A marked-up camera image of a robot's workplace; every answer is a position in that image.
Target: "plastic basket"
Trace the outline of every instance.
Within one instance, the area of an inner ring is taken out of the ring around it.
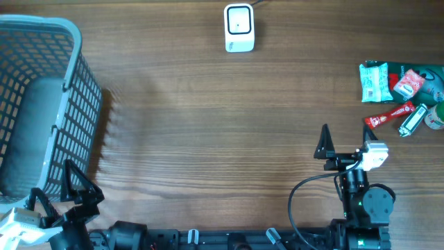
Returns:
[[[0,15],[0,213],[33,187],[59,201],[64,159],[87,170],[102,94],[81,45],[66,19]]]

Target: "wooden surface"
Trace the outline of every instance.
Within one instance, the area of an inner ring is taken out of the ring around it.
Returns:
[[[88,175],[106,200],[90,228],[117,219],[181,230],[289,228],[291,188],[323,173],[313,159],[321,126],[349,152],[361,144],[362,117],[394,106],[361,103],[359,64],[444,65],[438,1],[261,3],[255,50],[236,54],[224,49],[225,5],[0,6],[66,17],[82,31],[105,97]],[[401,122],[376,130],[390,156],[369,180],[398,194],[394,249],[441,249],[444,133],[423,124],[400,138]],[[293,215],[301,226],[342,218],[332,179],[301,189]]]

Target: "perforated basket side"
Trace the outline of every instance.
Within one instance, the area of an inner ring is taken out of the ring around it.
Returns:
[[[44,188],[52,200],[60,198],[62,164],[65,159],[72,159],[83,172],[87,171],[102,105],[101,89],[82,54],[78,57],[73,76],[48,181]],[[71,181],[75,188],[80,188],[79,180],[74,175],[71,176]]]

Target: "red tube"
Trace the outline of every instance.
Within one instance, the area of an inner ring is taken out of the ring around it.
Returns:
[[[412,113],[413,111],[415,111],[415,106],[412,104],[411,101],[408,101],[404,104],[402,104],[401,106],[393,109],[390,112],[386,112],[384,114],[381,115],[375,115],[372,117],[367,117],[364,119],[364,121],[367,123],[367,125],[371,128],[374,129],[388,121],[391,121],[393,118],[395,117],[400,117],[403,115],[407,115]]]

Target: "gray plastic basket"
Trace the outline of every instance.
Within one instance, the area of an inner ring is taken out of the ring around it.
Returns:
[[[64,159],[87,170],[102,94],[81,46],[66,19],[0,15],[0,213],[60,200]]]

